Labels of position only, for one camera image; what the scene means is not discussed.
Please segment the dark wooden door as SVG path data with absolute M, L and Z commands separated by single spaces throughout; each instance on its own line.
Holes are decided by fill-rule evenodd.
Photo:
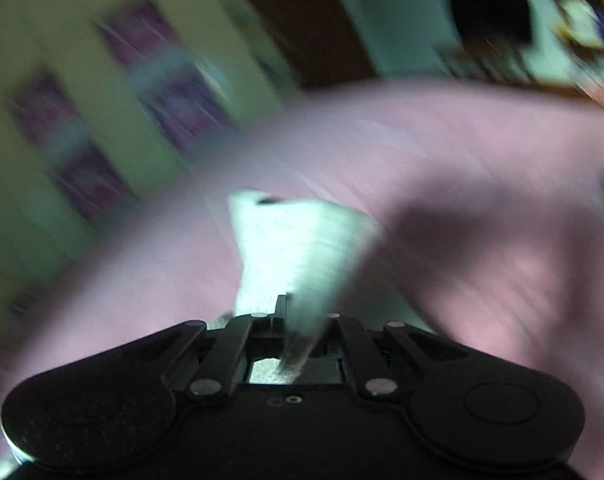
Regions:
M 304 90 L 372 79 L 374 64 L 341 0 L 249 0 Z

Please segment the pink checked bedsheet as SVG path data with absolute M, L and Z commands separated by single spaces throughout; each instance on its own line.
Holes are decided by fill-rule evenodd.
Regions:
M 0 400 L 42 370 L 229 310 L 241 271 L 227 201 L 255 188 L 374 218 L 364 274 L 436 330 L 572 385 L 586 425 L 571 463 L 604 479 L 603 184 L 594 105 L 410 80 L 316 94 L 207 138 L 190 176 L 33 306 L 0 355 Z

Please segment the light green pants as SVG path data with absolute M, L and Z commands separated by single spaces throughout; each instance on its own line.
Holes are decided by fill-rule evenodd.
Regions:
M 367 214 L 324 200 L 281 200 L 245 188 L 228 198 L 242 272 L 235 315 L 272 314 L 284 298 L 284 348 L 250 373 L 257 384 L 298 378 L 331 316 L 382 320 L 390 288 L 369 269 L 382 241 Z

